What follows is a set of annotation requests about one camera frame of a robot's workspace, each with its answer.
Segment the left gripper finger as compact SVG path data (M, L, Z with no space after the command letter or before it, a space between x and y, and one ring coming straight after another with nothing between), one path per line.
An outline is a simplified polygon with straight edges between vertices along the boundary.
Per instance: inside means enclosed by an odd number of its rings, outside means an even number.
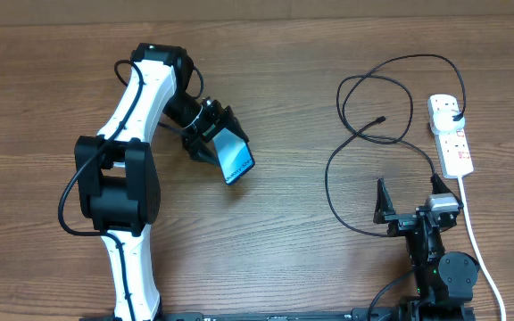
M230 106L227 106L225 108L225 114L226 114L226 116L225 116L224 128L226 128L232 134L241 138L245 143L248 143L249 137L242 129L238 118L235 116L235 114Z
M219 160L213 150L200 136L188 138L188 153L193 161L205 162L213 166L219 166Z

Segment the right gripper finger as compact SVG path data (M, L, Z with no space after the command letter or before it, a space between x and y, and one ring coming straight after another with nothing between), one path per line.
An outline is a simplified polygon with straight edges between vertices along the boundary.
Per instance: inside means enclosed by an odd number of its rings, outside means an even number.
M455 195L455 193L444 183L444 181L437 173L434 173L431 176L430 182L432 184L432 194L449 193L451 196L455 198L459 206L462 205L461 199Z
M392 199L387 192L385 180L381 177L377 180L377 202L373 222L375 224L384 224L394 214L395 209Z

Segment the Samsung Galaxy smartphone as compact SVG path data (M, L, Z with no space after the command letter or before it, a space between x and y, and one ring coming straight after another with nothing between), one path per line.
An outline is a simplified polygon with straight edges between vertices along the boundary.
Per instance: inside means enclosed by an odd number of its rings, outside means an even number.
M247 142L228 129L222 129L212 141L227 185L233 185L255 165Z

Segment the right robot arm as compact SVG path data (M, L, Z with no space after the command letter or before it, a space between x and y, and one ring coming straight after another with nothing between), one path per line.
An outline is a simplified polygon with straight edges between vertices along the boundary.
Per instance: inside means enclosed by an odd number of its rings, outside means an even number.
M392 308L374 307L383 293L370 303L371 320L473 320L472 308L479 263L465 252L447 252L442 232L457 225L462 201L434 174L432 193L410 214L398 214L387 192L385 181L377 181L377 203L373 221L387 225L389 237L403 237L410 256L408 276L415 278L418 294L404 297Z

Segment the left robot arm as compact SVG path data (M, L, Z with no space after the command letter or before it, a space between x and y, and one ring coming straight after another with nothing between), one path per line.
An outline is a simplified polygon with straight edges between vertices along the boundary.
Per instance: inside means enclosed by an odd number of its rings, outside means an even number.
M220 167L227 185L255 160L231 107L187 92L197 68L185 48L141 43L125 63L132 71L120 103L95 136L76 142L77 171L66 188L78 188L81 212L93 224L88 236L100 237L109 256L116 296L109 318L161 320L151 253L161 206L151 142L161 118L176 123L192 160Z

